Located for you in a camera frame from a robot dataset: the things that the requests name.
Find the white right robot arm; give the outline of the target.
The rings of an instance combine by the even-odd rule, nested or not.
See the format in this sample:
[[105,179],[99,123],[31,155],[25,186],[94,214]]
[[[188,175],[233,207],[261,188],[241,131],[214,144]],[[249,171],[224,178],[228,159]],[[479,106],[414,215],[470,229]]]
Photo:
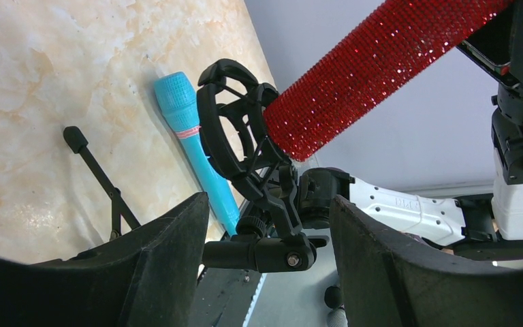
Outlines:
[[494,83],[455,54],[470,34],[487,33],[507,52],[516,44],[510,1],[388,1],[377,8],[306,75],[326,79],[335,99],[316,92],[323,129],[341,133],[330,165],[300,179],[299,197],[324,211],[342,194],[384,222],[440,245],[462,240],[464,219],[454,200],[492,195],[486,163]]

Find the shock mount tripod mic stand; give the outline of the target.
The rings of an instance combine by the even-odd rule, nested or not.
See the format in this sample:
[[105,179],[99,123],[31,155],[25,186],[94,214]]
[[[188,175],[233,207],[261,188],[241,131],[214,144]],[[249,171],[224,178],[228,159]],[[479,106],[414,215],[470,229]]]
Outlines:
[[187,80],[172,74],[155,90],[165,105],[180,111],[197,108],[199,142],[206,163],[257,208],[256,216],[238,220],[229,240],[204,245],[208,268],[246,269],[261,273],[305,271],[317,259],[327,236],[307,236],[297,211],[296,171],[269,136],[264,110],[278,97],[243,65],[221,59],[202,72],[195,95]]

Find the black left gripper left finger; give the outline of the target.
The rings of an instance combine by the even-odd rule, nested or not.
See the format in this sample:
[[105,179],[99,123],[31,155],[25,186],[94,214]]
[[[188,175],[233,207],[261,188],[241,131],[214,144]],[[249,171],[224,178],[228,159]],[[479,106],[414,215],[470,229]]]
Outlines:
[[69,260],[0,258],[0,326],[187,326],[208,216],[196,193]]

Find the red glitter microphone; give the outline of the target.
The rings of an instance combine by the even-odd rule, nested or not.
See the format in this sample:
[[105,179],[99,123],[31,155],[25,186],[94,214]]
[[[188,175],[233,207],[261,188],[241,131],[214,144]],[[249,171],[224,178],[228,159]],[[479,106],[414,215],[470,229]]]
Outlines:
[[265,110],[272,141],[303,161],[446,52],[508,1],[385,1]]

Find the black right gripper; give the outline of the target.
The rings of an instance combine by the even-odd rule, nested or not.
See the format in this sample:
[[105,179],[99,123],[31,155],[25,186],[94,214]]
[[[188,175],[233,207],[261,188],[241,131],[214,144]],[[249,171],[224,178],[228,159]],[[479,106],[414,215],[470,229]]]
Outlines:
[[457,49],[499,84],[523,90],[523,1],[493,15]]

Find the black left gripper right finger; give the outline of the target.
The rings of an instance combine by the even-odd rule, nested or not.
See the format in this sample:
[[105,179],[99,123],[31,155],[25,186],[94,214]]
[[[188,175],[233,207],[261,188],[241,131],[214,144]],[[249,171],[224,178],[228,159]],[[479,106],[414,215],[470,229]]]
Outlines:
[[350,326],[523,326],[523,269],[433,249],[342,196],[330,231]]

